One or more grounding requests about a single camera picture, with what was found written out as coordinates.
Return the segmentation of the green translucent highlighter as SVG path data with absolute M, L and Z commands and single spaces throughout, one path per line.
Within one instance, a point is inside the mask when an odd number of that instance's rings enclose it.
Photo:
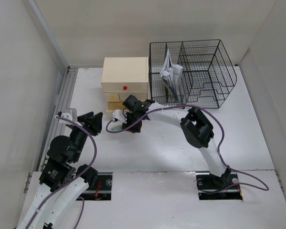
M 110 130 L 113 132 L 118 132 L 118 131 L 121 131 L 122 129 L 123 129 L 122 125 L 116 125 L 116 126 L 113 126 Z

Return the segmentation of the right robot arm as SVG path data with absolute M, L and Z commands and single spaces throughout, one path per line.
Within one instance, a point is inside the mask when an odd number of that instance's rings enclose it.
M 181 128 L 187 142 L 197 148 L 205 159 L 212 184 L 222 188 L 228 183 L 231 170 L 222 162 L 214 141 L 214 127 L 200 108 L 173 108 L 148 99 L 142 102 L 133 95 L 127 97 L 123 106 L 128 109 L 123 129 L 139 133 L 142 120 L 161 121 Z

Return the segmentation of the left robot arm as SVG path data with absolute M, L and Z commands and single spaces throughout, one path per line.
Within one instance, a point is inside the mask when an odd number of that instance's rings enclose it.
M 19 229 L 56 229 L 72 204 L 87 189 L 97 185 L 98 171 L 91 164 L 78 168 L 78 162 L 86 140 L 93 140 L 102 130 L 101 112 L 89 112 L 78 116 L 76 109 L 65 109 L 55 116 L 59 123 L 71 128 L 69 136 L 52 139 L 47 152 L 48 161 L 39 178 L 34 200 Z

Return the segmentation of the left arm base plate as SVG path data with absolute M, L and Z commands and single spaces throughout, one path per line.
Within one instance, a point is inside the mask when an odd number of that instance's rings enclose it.
M 81 194 L 84 200 L 109 201 L 112 197 L 113 173 L 99 173 L 93 187 L 89 187 Z

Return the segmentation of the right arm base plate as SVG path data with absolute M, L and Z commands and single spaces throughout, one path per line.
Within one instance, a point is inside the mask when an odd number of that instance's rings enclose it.
M 209 172 L 196 173 L 199 200 L 243 200 L 239 185 L 224 190 L 224 188 L 238 183 L 237 173 L 230 174 L 223 184 L 220 180 L 217 182 L 215 178 Z

